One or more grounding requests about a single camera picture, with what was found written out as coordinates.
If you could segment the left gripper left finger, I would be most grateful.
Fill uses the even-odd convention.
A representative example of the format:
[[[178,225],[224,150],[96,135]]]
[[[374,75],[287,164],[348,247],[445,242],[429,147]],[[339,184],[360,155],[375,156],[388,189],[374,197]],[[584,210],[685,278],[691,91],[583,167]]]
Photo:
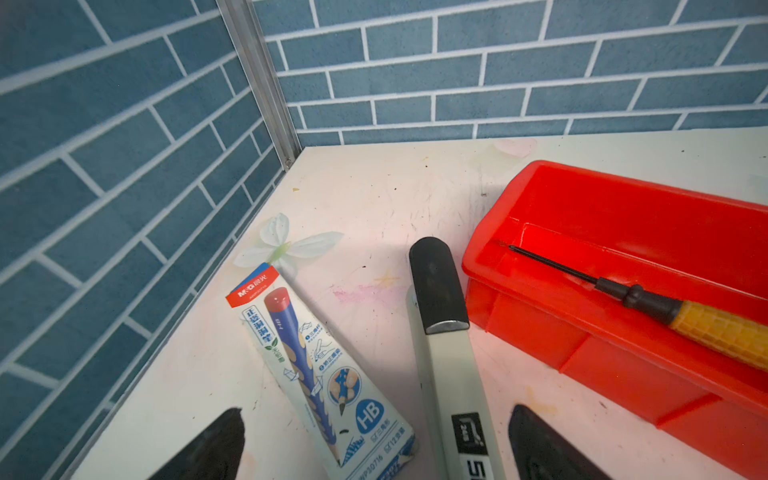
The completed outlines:
[[[234,480],[244,446],[245,425],[241,409],[227,409],[157,470],[150,480]]]

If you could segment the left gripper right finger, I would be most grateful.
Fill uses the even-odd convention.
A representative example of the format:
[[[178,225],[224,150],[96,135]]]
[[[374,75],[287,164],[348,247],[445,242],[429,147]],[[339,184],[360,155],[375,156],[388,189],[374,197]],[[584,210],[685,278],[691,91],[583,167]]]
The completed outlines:
[[[517,404],[512,411],[508,437],[523,480],[610,480],[603,470],[523,404]]]

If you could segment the yellow handled black screwdriver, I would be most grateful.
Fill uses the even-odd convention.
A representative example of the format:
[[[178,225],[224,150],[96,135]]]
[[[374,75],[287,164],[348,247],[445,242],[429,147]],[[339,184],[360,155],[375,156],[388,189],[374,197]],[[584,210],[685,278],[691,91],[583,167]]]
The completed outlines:
[[[711,350],[746,365],[767,369],[767,327],[738,315],[693,301],[663,296],[641,285],[627,286],[604,277],[593,277],[518,246],[509,250],[591,284],[595,290],[618,300]]]

